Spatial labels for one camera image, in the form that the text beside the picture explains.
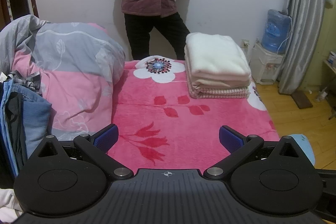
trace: metal screw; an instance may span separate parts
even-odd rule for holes
[[[209,175],[212,175],[212,176],[219,176],[219,175],[223,174],[223,169],[219,168],[219,167],[210,167],[207,170],[207,173]]]
[[[114,170],[114,174],[120,178],[128,176],[131,173],[131,170],[125,167],[117,168]]]

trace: curtain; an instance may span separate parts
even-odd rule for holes
[[[315,50],[325,0],[287,0],[284,12],[292,18],[280,74],[279,92],[292,94],[300,85]]]

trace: yellow wall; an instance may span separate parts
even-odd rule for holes
[[[329,78],[329,70],[323,60],[329,57],[330,51],[336,51],[336,3],[333,7],[325,6],[320,36],[300,89],[318,90]]]

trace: stack of folded blankets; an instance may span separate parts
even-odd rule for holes
[[[247,98],[250,94],[251,70],[231,37],[189,34],[185,67],[192,98]]]

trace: electrical outlet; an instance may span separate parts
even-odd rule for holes
[[[243,48],[248,48],[249,45],[250,45],[250,41],[249,41],[249,40],[247,40],[247,39],[242,39],[242,40],[241,40],[241,46],[242,46]]]

